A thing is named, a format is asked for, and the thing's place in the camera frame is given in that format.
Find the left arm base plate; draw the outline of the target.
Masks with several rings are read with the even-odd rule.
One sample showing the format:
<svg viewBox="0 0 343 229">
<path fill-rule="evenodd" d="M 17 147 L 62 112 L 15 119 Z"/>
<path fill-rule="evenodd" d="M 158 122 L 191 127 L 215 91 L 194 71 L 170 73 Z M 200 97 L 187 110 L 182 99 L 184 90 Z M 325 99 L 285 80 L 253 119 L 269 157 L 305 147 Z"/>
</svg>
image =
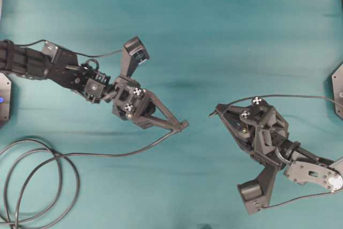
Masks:
<svg viewBox="0 0 343 229">
<path fill-rule="evenodd" d="M 0 126 L 3 127 L 10 119 L 12 82 L 1 73 L 0 75 Z"/>
</svg>

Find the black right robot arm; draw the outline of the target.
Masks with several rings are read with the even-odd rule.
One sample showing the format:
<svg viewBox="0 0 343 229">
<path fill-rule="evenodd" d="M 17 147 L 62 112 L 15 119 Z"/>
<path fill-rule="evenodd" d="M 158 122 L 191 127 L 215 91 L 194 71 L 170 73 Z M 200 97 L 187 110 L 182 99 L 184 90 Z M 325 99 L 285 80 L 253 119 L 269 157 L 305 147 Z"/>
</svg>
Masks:
<svg viewBox="0 0 343 229">
<path fill-rule="evenodd" d="M 342 189 L 342 160 L 314 155 L 289 140 L 288 122 L 260 97 L 239 107 L 218 104 L 215 113 L 251 159 L 298 184 L 316 183 L 331 192 Z"/>
</svg>

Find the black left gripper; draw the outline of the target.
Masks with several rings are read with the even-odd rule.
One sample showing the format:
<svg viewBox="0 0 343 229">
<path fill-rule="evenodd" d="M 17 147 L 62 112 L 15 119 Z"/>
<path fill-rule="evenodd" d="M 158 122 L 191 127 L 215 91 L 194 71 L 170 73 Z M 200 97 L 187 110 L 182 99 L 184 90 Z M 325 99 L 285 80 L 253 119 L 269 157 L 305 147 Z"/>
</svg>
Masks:
<svg viewBox="0 0 343 229">
<path fill-rule="evenodd" d="M 118 76 L 113 89 L 112 113 L 122 120 L 137 122 L 142 129 L 160 127 L 174 132 L 189 126 L 187 120 L 180 122 L 153 92 L 141 88 L 137 81 Z M 152 115 L 156 109 L 165 116 L 165 120 Z"/>
</svg>

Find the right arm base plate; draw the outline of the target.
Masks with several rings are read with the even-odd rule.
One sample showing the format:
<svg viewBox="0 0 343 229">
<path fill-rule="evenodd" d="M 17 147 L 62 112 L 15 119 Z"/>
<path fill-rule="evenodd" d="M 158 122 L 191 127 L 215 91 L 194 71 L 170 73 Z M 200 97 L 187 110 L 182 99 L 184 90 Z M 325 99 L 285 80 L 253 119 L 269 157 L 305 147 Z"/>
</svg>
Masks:
<svg viewBox="0 0 343 229">
<path fill-rule="evenodd" d="M 342 119 L 342 92 L 343 92 L 343 65 L 341 64 L 331 76 L 333 97 L 335 101 L 335 113 Z"/>
</svg>

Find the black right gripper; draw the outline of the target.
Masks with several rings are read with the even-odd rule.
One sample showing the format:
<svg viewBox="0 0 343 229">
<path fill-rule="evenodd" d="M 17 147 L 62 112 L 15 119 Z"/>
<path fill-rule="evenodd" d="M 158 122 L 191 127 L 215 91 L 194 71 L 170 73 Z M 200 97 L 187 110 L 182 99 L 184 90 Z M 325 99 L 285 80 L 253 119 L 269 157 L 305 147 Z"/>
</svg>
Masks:
<svg viewBox="0 0 343 229">
<path fill-rule="evenodd" d="M 273 133 L 288 137 L 288 123 L 264 99 L 254 99 L 245 107 L 218 104 L 215 113 L 251 159 L 268 159 L 277 147 L 272 143 Z"/>
</svg>

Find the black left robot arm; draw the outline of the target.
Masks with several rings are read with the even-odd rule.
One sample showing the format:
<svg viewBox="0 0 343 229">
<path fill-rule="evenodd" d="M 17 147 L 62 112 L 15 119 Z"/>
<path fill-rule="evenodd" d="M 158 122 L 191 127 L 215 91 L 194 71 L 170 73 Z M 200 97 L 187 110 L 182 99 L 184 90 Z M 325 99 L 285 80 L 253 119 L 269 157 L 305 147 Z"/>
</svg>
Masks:
<svg viewBox="0 0 343 229">
<path fill-rule="evenodd" d="M 37 51 L 3 40 L 1 71 L 31 80 L 50 79 L 93 104 L 112 102 L 114 115 L 143 129 L 156 126 L 181 132 L 188 122 L 180 122 L 153 92 L 142 88 L 131 77 L 136 68 L 149 59 L 139 37 L 127 41 L 122 53 L 120 74 L 110 83 L 110 76 L 100 72 L 98 66 L 91 66 L 91 63 L 98 64 L 94 57 L 79 64 L 78 53 L 49 41 L 42 51 Z"/>
</svg>

